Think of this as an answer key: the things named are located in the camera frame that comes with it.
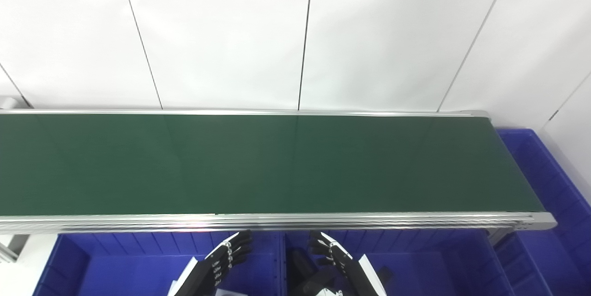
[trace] blue storage crate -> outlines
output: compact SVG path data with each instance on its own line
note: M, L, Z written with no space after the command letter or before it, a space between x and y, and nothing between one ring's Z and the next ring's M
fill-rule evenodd
M34 296L165 296L191 257L202 260L230 236L212 233L60 235ZM249 296L282 296L283 234L253 233L253 252L220 288Z
M591 208L530 129L498 130L547 211L552 230L519 231L496 246L517 296L591 295Z
M332 230L326 233L356 260L367 254L374 269L388 267L394 274L384 286L389 295L513 296L483 230ZM306 249L307 243L306 231L286 233L287 249ZM340 275L336 287L350 291Z

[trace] robotic hand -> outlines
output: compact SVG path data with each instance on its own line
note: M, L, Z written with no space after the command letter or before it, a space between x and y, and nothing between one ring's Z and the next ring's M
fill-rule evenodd
M253 242L251 231L240 231L224 239L204 260L198 262L183 280L173 296L211 296L233 266L247 260Z
M320 231L310 232L308 245L313 254L325 256L319 260L319 264L335 266L349 280L358 296L386 296L386 290L367 256L363 255L358 261L353 260L338 241ZM335 294L328 289L323 289L318 295Z

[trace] metal support leg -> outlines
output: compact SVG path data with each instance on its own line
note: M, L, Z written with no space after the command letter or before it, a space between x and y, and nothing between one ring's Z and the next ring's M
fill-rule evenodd
M17 262L17 258L18 254L0 243L0 262Z
M0 262L17 262L29 235L14 235L8 246L0 243Z
M488 241L492 246L497 245L503 237L513 232L513 228L489 228L486 230L488 231Z

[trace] green conveyor belt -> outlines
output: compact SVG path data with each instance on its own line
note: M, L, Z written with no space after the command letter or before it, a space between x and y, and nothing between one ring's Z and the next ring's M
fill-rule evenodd
M0 216L544 211L485 117L0 115Z

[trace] white wall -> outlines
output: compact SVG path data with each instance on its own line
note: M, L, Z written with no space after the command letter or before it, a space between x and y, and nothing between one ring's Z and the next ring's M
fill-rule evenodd
M297 108L308 0L131 0L163 107Z
M127 0L0 0L0 64L36 108L160 108Z
M311 0L302 109L436 111L493 0Z
M498 0L441 110L536 130L591 71L591 0Z

